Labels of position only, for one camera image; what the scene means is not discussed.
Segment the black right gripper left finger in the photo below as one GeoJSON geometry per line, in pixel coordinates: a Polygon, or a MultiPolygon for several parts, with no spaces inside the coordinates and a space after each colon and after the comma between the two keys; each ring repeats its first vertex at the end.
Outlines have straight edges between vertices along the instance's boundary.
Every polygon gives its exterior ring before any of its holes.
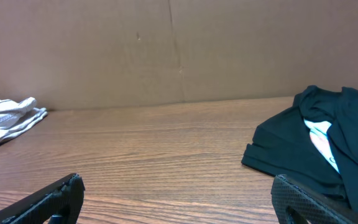
{"type": "Polygon", "coordinates": [[[2,224],[76,224],[84,201],[80,175],[68,174],[58,181],[0,210],[2,224]]]}

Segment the plain black t-shirt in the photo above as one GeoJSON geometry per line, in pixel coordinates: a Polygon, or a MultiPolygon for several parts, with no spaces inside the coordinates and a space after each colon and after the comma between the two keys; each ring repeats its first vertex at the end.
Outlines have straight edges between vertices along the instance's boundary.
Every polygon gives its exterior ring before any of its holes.
{"type": "Polygon", "coordinates": [[[285,174],[358,213],[358,166],[334,150],[344,163],[340,174],[313,145],[299,107],[302,93],[290,108],[257,126],[241,162],[271,176],[285,174]]]}

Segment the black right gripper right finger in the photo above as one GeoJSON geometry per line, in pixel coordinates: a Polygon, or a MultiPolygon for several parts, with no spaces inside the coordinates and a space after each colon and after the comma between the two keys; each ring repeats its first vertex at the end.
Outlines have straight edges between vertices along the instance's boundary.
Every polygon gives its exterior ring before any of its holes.
{"type": "Polygon", "coordinates": [[[270,193],[279,224],[358,224],[358,213],[286,175],[274,177],[270,193]]]}

